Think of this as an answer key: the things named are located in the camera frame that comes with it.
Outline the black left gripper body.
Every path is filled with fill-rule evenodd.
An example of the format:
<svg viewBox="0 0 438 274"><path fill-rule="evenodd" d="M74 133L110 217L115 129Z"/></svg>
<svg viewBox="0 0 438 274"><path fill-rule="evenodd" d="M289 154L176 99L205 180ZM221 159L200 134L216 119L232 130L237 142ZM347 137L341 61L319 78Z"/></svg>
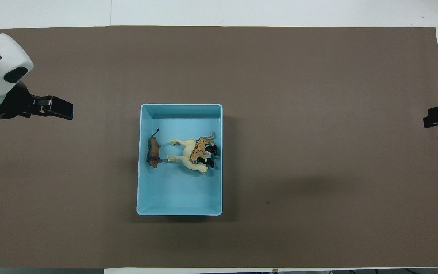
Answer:
<svg viewBox="0 0 438 274"><path fill-rule="evenodd" d="M0 119L12 119L16 116L30 118L34 99L26 85L19 81L7 92L0 104Z"/></svg>

